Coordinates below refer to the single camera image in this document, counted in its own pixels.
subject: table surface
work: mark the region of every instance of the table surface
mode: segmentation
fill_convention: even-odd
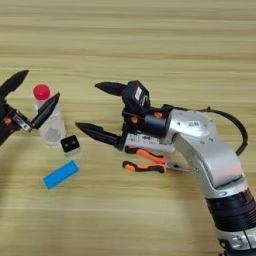
[[[48,191],[42,178],[65,164],[37,132],[14,134],[0,151],[2,256],[216,255],[212,219],[192,174],[130,174],[124,155],[74,125],[120,133],[122,102],[94,88],[140,80],[153,105],[213,108],[249,132],[241,156],[256,194],[256,2],[214,0],[1,0],[0,77],[29,69],[9,103],[31,116],[33,86],[61,92],[68,135],[81,153],[77,175]],[[241,136],[223,118],[234,149]],[[178,153],[174,161],[184,160]]]

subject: clear plastic bottle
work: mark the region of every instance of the clear plastic bottle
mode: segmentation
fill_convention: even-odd
[[[33,114],[37,115],[38,109],[51,97],[51,93],[50,88],[46,84],[37,85],[33,92],[35,96]],[[56,105],[51,116],[40,127],[39,133],[41,138],[51,146],[58,145],[60,140],[66,137],[66,130],[60,103]]]

